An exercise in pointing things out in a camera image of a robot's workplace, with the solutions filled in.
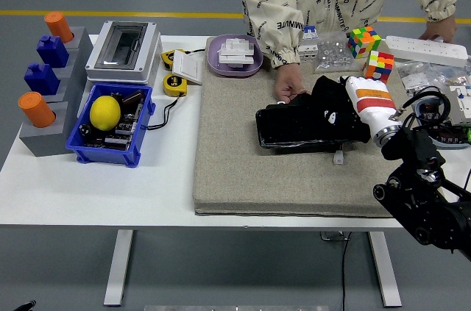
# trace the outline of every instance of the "gray floor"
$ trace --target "gray floor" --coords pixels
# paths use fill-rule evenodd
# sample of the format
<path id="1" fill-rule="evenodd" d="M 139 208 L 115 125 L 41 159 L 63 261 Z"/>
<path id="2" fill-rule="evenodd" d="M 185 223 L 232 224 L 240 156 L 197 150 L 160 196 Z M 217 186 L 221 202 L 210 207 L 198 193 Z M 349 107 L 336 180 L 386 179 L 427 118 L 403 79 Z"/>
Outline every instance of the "gray floor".
<path id="1" fill-rule="evenodd" d="M 385 16 L 421 16 L 412 0 L 386 0 Z M 458 18 L 471 18 L 466 0 Z M 2 10 L 241 12 L 240 0 L 0 0 Z M 99 32 L 110 17 L 68 17 Z M 4 125 L 0 167 L 22 122 L 16 105 L 28 91 L 27 64 L 39 61 L 42 16 L 0 15 L 0 94 Z M 165 35 L 244 33 L 241 19 L 156 18 Z M 422 24 L 379 23 L 380 35 L 417 37 Z M 456 42 L 471 49 L 471 26 Z M 0 310 L 30 299 L 35 310 L 102 310 L 116 231 L 1 228 Z M 387 232 L 403 310 L 469 310 L 471 264 L 460 254 L 419 246 L 405 232 Z M 341 243 L 317 232 L 145 230 L 135 235 L 121 310 L 148 304 L 328 305 L 341 308 Z M 347 310 L 381 310 L 374 262 L 364 233 L 347 252 Z"/>

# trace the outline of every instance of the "rubik's cube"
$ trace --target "rubik's cube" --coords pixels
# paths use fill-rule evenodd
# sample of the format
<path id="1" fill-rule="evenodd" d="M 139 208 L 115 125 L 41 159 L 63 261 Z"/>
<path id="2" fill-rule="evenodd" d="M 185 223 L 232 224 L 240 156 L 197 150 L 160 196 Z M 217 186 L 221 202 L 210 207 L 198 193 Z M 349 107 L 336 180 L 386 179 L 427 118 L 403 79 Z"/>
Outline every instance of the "rubik's cube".
<path id="1" fill-rule="evenodd" d="M 371 50 L 376 50 L 381 42 L 381 37 L 376 34 L 372 26 L 354 29 L 348 39 L 348 47 L 356 59 L 368 56 Z"/>
<path id="2" fill-rule="evenodd" d="M 369 53 L 368 60 L 366 60 L 363 69 L 364 76 L 386 84 L 393 65 L 394 55 L 373 50 Z"/>

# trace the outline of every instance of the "table leg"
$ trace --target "table leg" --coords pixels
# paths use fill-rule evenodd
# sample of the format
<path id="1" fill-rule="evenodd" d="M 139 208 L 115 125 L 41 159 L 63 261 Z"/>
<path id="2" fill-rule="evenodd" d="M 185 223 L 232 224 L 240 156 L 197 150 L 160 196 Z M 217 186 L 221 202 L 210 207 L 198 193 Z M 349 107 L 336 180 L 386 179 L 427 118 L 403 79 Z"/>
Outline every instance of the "table leg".
<path id="1" fill-rule="evenodd" d="M 368 232 L 384 307 L 402 307 L 384 232 Z"/>
<path id="2" fill-rule="evenodd" d="M 127 262 L 131 251 L 132 233 L 133 230 L 118 230 L 113 261 L 111 261 L 110 276 L 106 287 L 105 301 L 103 303 L 105 306 L 121 306 Z"/>

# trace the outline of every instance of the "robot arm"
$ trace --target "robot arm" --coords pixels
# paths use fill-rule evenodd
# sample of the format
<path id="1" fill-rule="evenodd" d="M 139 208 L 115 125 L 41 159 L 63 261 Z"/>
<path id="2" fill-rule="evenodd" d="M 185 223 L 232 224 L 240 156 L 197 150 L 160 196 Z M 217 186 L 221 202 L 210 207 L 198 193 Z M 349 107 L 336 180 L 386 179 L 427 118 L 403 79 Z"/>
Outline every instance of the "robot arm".
<path id="1" fill-rule="evenodd" d="M 384 158 L 403 161 L 384 185 L 374 187 L 374 197 L 422 245 L 433 244 L 452 252 L 458 249 L 471 259 L 471 193 L 445 178 L 445 159 L 426 131 L 448 116 L 447 98 L 440 92 L 425 91 L 407 101 L 400 110 L 425 96 L 438 97 L 444 105 L 439 119 L 411 129 L 398 120 L 401 111 L 396 111 L 382 82 L 349 77 L 345 87 Z M 458 201 L 448 202 L 440 187 L 456 195 Z"/>

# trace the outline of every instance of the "yellow lemon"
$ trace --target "yellow lemon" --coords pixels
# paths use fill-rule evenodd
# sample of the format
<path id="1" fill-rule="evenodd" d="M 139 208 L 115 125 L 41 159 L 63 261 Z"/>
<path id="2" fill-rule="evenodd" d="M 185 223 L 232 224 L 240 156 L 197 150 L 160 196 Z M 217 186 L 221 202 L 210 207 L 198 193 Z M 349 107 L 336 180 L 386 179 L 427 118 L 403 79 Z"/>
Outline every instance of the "yellow lemon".
<path id="1" fill-rule="evenodd" d="M 90 122 L 97 129 L 110 131 L 119 122 L 121 108 L 112 96 L 100 96 L 90 108 Z"/>

